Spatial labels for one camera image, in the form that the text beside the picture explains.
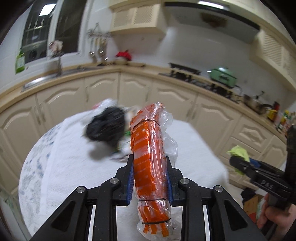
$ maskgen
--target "countertop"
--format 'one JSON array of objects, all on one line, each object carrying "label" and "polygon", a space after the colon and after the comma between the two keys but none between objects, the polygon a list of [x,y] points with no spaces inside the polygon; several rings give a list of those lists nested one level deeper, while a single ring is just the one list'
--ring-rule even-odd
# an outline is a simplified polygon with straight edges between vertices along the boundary
[{"label": "countertop", "polygon": [[[177,79],[174,79],[171,77],[159,75],[159,73],[169,73],[170,68],[163,68],[163,67],[157,67],[157,66],[152,66],[152,65],[145,65],[144,67],[140,67],[141,64],[139,64],[139,63],[131,63],[131,65],[132,66],[110,64],[110,65],[104,66],[104,68],[102,68],[102,69],[79,72],[79,73],[75,73],[75,74],[71,74],[71,75],[67,75],[67,76],[62,76],[60,78],[55,78],[55,79],[50,80],[46,83],[40,84],[36,87],[33,87],[33,88],[28,89],[24,92],[21,92],[22,86],[25,83],[28,83],[38,77],[41,77],[41,76],[36,76],[34,78],[23,81],[23,82],[17,84],[16,86],[10,88],[9,90],[0,94],[0,113],[3,112],[4,110],[6,110],[7,108],[9,108],[10,106],[12,106],[13,104],[21,101],[22,99],[24,99],[28,96],[31,96],[31,95],[33,95],[41,90],[44,90],[46,88],[49,88],[49,87],[52,87],[52,86],[55,86],[55,85],[58,85],[58,84],[61,84],[64,82],[68,82],[71,80],[89,77],[89,76],[93,76],[93,75],[121,72],[121,73],[137,74],[137,75],[140,75],[143,77],[165,81],[165,82],[168,82],[168,83],[171,83],[174,85],[181,86],[181,87],[186,88],[188,90],[194,91],[196,93],[203,94],[203,95],[208,96],[210,98],[213,98],[213,99],[215,99],[219,102],[222,102],[223,104],[241,112],[242,114],[251,118],[255,122],[264,126],[266,129],[268,129],[271,133],[273,133],[275,136],[277,136],[284,143],[287,142],[285,136],[280,134],[269,120],[267,120],[264,116],[258,115],[253,110],[251,110],[250,108],[245,106],[245,104],[243,104],[243,103],[237,104],[237,103],[235,103],[223,96],[220,96],[214,92],[208,91],[208,90],[203,89],[201,87],[195,86],[193,84],[190,84],[190,83],[187,83],[184,81],[180,81],[180,80],[177,80]],[[84,66],[94,66],[94,65],[93,64],[86,64]],[[68,67],[65,69],[76,68],[76,67],[77,66],[71,66],[71,67]],[[198,76],[198,75],[195,75],[194,77],[198,78],[201,81],[207,80],[205,77]]]}]

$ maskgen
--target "human hand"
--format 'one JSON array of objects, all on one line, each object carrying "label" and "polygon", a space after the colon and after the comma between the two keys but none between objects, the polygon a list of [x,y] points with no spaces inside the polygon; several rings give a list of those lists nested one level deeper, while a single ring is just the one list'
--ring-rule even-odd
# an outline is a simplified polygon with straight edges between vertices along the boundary
[{"label": "human hand", "polygon": [[286,235],[296,218],[296,206],[292,204],[287,211],[281,210],[268,205],[269,194],[266,194],[264,199],[265,203],[262,205],[261,214],[257,220],[257,226],[261,229],[267,220],[274,222],[277,228],[271,241],[280,241]]}]

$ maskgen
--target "blue gripper pad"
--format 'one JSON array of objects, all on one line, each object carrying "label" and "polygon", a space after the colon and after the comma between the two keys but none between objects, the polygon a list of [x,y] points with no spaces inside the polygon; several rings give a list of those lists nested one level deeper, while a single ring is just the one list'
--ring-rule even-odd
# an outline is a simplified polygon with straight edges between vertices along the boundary
[{"label": "blue gripper pad", "polygon": [[172,205],[173,202],[173,190],[172,190],[172,184],[170,182],[170,177],[167,172],[167,188],[168,188],[168,201],[170,202],[170,205]]},{"label": "blue gripper pad", "polygon": [[133,175],[133,163],[131,165],[131,171],[130,174],[128,176],[128,185],[127,185],[127,193],[126,193],[126,201],[128,203],[128,205],[131,202],[131,198],[133,196],[133,182],[134,182],[135,178]]},{"label": "blue gripper pad", "polygon": [[260,168],[261,165],[260,165],[260,163],[257,160],[252,159],[252,158],[249,158],[249,159],[250,159],[250,163],[253,164],[254,167]]}]

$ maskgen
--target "window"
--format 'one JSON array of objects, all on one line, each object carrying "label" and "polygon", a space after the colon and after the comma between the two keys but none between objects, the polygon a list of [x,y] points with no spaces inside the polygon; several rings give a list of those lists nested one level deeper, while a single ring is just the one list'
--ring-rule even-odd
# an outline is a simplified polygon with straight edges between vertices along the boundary
[{"label": "window", "polygon": [[22,38],[25,63],[46,57],[47,38],[57,0],[37,0],[29,13]]},{"label": "window", "polygon": [[78,51],[78,39],[86,0],[64,0],[59,15],[56,39],[63,41],[63,52]]}]

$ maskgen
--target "range hood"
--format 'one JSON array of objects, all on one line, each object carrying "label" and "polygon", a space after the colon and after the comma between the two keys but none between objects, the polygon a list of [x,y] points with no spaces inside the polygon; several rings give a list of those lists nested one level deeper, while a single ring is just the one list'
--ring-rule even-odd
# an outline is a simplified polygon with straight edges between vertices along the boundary
[{"label": "range hood", "polygon": [[181,24],[214,29],[249,44],[260,30],[258,24],[228,10],[189,2],[165,2],[164,6]]}]

